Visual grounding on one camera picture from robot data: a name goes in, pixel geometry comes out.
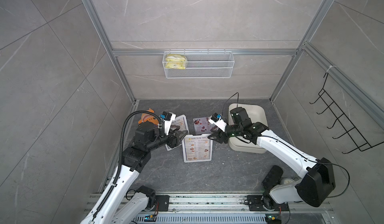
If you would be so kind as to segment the menu holder with menu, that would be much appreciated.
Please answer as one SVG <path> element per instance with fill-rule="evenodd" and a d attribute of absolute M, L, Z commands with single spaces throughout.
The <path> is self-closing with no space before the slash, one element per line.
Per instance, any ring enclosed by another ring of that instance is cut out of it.
<path fill-rule="evenodd" d="M 180 115 L 180 116 L 176 117 L 176 119 L 172 122 L 172 125 L 173 126 L 179 126 L 180 127 L 180 131 L 187 131 L 187 135 L 189 134 L 187 118 L 186 118 L 185 115 Z M 174 148 L 170 148 L 168 145 L 166 145 L 167 151 L 171 151 Z"/>

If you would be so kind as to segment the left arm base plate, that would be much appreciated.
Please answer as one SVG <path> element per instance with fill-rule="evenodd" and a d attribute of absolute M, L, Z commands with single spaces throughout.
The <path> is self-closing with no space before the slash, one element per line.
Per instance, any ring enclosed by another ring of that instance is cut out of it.
<path fill-rule="evenodd" d="M 156 195 L 155 197 L 149 197 L 147 207 L 145 211 L 159 211 L 167 212 L 170 205 L 169 195 Z"/>

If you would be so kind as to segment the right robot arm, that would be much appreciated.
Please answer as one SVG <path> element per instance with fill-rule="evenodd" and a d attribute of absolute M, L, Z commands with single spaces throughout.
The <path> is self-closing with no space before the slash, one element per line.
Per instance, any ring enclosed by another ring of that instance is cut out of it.
<path fill-rule="evenodd" d="M 308 155 L 276 135 L 261 122 L 252 122 L 243 107 L 230 111 L 233 124 L 230 125 L 222 115 L 214 113 L 209 122 L 218 127 L 212 132 L 210 140 L 227 144 L 230 138 L 243 137 L 258 145 L 287 164 L 299 176 L 297 181 L 281 184 L 282 169 L 272 168 L 265 178 L 265 191 L 262 196 L 263 207 L 272 211 L 280 204 L 304 202 L 319 207 L 335 189 L 336 182 L 332 163 Z"/>

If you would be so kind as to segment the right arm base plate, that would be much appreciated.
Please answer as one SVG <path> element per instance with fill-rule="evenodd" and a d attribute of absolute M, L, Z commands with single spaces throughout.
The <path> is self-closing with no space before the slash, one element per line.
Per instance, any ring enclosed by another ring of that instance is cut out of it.
<path fill-rule="evenodd" d="M 289 211 L 289 206 L 286 203 L 283 204 L 272 204 L 271 206 L 267 205 L 263 200 L 262 195 L 248 195 L 243 202 L 244 205 L 248 206 L 251 212 L 261 212 L 261 211 Z"/>

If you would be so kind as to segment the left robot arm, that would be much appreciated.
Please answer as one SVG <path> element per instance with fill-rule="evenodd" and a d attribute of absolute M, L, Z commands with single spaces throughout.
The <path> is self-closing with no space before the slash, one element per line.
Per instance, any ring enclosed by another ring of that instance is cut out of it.
<path fill-rule="evenodd" d="M 165 145 L 179 146 L 188 134 L 188 131 L 181 131 L 178 126 L 168 125 L 168 129 L 161 136 L 161 130 L 152 122 L 143 122 L 138 126 L 131 145 L 119 158 L 108 188 L 82 220 L 83 224 L 129 224 L 140 212 L 157 208 L 155 190 L 145 186 L 139 187 L 122 208 L 120 204 L 150 160 L 151 151 Z"/>

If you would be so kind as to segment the special menu sheet pink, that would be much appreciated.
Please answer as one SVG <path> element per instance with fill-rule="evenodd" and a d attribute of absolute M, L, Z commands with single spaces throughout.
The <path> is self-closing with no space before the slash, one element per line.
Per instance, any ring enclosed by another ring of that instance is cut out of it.
<path fill-rule="evenodd" d="M 212 129 L 215 128 L 213 124 L 209 122 L 210 117 L 201 117 L 201 118 L 194 118 L 193 124 L 196 135 L 211 133 Z"/>

